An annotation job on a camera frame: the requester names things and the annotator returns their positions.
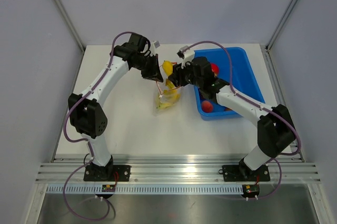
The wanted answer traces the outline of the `yellow starfruit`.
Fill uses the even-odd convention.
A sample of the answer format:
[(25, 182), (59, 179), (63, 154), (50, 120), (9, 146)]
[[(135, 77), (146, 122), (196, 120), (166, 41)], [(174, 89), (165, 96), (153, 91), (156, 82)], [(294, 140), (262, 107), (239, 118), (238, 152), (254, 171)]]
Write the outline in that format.
[(173, 73), (173, 66), (174, 66), (174, 63), (170, 62), (170, 61), (164, 61), (163, 64), (162, 64), (162, 68), (165, 72), (165, 74), (167, 76), (171, 75)]

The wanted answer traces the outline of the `clear zip top bag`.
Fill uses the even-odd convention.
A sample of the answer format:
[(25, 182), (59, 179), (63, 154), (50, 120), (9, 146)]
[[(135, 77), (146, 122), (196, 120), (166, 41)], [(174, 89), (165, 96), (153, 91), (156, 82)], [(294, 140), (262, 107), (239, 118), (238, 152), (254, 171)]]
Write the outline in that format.
[(176, 87), (172, 81), (168, 79), (173, 73), (173, 66), (176, 62), (165, 60), (160, 65), (160, 73), (163, 81), (156, 82), (156, 91), (154, 95), (154, 114), (159, 115), (164, 111), (175, 106), (181, 98), (181, 87)]

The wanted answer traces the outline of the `yellow banana bunch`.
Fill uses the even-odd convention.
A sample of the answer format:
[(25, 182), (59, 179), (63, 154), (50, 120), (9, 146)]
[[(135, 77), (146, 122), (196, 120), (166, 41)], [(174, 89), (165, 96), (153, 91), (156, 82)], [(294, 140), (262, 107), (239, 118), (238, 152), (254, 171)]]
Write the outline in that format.
[(157, 91), (154, 96), (155, 109), (157, 112), (164, 111), (174, 106), (181, 97), (181, 88), (176, 87), (170, 80), (156, 82)]

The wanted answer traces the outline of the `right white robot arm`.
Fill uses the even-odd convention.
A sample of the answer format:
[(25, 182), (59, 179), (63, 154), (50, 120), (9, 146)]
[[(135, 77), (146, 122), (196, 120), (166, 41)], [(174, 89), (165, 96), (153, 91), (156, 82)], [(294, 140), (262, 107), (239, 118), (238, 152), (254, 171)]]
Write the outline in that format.
[(211, 63), (205, 57), (175, 64), (169, 80), (176, 87), (188, 84), (197, 87), (205, 99), (233, 110), (257, 128), (257, 146), (238, 164), (244, 180), (251, 180), (263, 164), (282, 155), (287, 146), (299, 140), (285, 106), (273, 107), (238, 91), (213, 73)]

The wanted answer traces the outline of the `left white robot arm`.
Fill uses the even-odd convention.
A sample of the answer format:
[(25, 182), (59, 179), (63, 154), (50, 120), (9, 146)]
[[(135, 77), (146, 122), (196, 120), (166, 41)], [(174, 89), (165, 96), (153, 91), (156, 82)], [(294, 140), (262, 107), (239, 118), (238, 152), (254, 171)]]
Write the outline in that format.
[(163, 81), (156, 53), (159, 42), (152, 42), (134, 32), (128, 34), (128, 42), (112, 44), (110, 58), (95, 80), (80, 94), (71, 94), (68, 98), (66, 123), (71, 124), (81, 138), (70, 139), (66, 129), (63, 130), (64, 136), (72, 143), (86, 142), (91, 156), (84, 165), (84, 181), (128, 181), (129, 169), (114, 167), (104, 137), (108, 120), (103, 105), (117, 82), (132, 68), (138, 69), (143, 79)]

